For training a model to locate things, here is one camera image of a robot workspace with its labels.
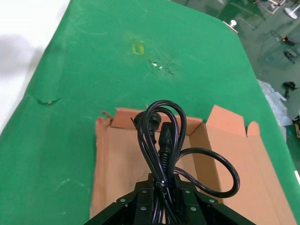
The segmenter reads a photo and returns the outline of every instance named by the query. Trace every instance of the cable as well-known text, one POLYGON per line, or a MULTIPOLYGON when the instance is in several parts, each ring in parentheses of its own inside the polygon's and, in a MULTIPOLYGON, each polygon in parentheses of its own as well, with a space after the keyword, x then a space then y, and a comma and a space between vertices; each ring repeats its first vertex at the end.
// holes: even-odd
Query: cable
POLYGON ((173 196, 172 183, 174 178, 174 172, 181 174, 192 182, 196 187, 209 195, 219 198, 228 198, 235 195, 240 188, 240 178, 230 162, 221 155, 203 148, 189 148, 181 150, 186 130, 187 130, 187 119, 182 108, 176 103, 169 100, 160 100, 152 103, 146 111, 138 114, 133 120, 135 128, 137 130, 137 139, 142 151, 142 154, 153 174, 155 189, 154 189, 154 211, 152 216, 152 223, 161 223, 163 214, 166 215, 167 224, 178 224, 180 223, 179 215, 174 207, 176 199, 173 196), (172 113, 172 111, 164 106, 174 109, 180 116, 180 129, 178 122, 172 113), (158 113, 166 114, 170 123, 166 124, 164 130, 166 130, 166 137, 162 136, 163 140, 159 141, 160 148, 162 145, 166 145, 165 149, 160 149, 160 154, 155 147, 154 132, 158 129, 161 122, 158 113), (204 154, 213 157, 220 163, 222 163, 230 172, 233 178, 233 186, 229 191, 218 192, 212 190, 191 176, 186 171, 176 167, 177 161, 187 154, 204 154))

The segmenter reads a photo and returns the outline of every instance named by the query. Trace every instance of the white object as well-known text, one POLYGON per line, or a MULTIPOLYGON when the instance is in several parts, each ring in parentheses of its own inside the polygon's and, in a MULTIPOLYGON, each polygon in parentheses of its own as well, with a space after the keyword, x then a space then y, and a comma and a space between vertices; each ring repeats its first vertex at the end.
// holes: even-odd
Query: white object
POLYGON ((296 15, 295 12, 297 11, 298 8, 300 8, 300 4, 299 4, 295 9, 285 8, 285 13, 286 13, 289 17, 291 17, 291 18, 293 18, 294 20, 296 20, 296 19, 298 18, 298 16, 296 15))
POLYGON ((238 31, 233 28, 237 24, 235 20, 231 20, 229 24, 225 21, 223 21, 223 23, 225 23, 226 26, 229 27, 234 33, 238 33, 238 31))
POLYGON ((11 0, 0 7, 0 134, 70 0, 11 0))
POLYGON ((295 170, 295 175, 296 175, 297 181, 299 182, 299 185, 300 185, 300 176, 299 176, 299 173, 297 170, 295 170))
POLYGON ((229 26, 230 26, 231 28, 233 28, 236 24, 237 24, 237 23, 236 23, 235 20, 231 20, 230 23, 229 23, 229 26))

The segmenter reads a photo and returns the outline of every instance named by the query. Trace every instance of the yellow tape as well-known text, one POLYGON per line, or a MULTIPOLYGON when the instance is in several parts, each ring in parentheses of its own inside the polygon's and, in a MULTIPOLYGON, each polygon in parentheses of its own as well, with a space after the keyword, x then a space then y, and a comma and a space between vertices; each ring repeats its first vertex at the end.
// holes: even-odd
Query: yellow tape
POLYGON ((132 52, 137 55, 144 55, 144 46, 142 43, 132 44, 132 52))

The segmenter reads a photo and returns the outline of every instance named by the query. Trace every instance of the green cloth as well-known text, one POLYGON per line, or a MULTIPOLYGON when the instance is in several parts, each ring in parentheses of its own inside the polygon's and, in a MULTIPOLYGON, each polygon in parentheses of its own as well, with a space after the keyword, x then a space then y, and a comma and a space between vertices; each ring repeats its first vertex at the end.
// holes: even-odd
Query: green cloth
POLYGON ((237 35, 164 0, 72 0, 0 137, 0 224, 87 221, 100 111, 159 99, 257 121, 300 222, 294 164, 237 35))

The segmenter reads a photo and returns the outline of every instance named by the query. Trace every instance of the cardboard flap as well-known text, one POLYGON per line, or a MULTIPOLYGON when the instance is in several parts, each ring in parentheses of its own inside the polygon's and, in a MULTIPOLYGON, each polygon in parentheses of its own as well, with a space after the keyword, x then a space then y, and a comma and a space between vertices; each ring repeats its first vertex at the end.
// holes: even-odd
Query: cardboard flap
POLYGON ((255 121, 251 122, 247 129, 247 136, 260 136, 259 125, 255 121))
MULTIPOLYGON (((143 110, 136 110, 136 109, 127 109, 127 108, 117 108, 115 117, 112 121, 111 127, 113 128, 125 128, 125 129, 133 129, 135 130, 135 126, 133 125, 133 122, 131 121, 131 118, 134 119, 137 114, 142 112, 143 110)), ((161 123, 158 128, 158 132, 160 132, 161 126, 164 122, 169 122, 170 119, 167 115, 163 113, 159 113, 161 116, 161 123)), ((178 126, 180 128, 181 122, 180 122, 180 116, 175 115, 175 118, 178 122, 178 126)), ((202 123, 202 119, 195 118, 195 117, 187 117, 187 132, 186 135, 190 135, 199 124, 202 123)))
POLYGON ((296 225, 297 222, 295 217, 293 216, 267 150, 260 137, 259 125, 257 122, 251 122, 249 124, 247 136, 280 223, 282 225, 296 225))
POLYGON ((217 105, 212 108, 206 127, 246 137, 243 117, 217 105))
POLYGON ((106 207, 107 192, 107 163, 108 163, 108 134, 107 128, 111 124, 111 119, 98 118, 96 121, 97 142, 96 148, 101 151, 96 152, 96 167, 94 171, 94 184, 92 193, 92 203, 90 208, 90 218, 97 215, 106 207))

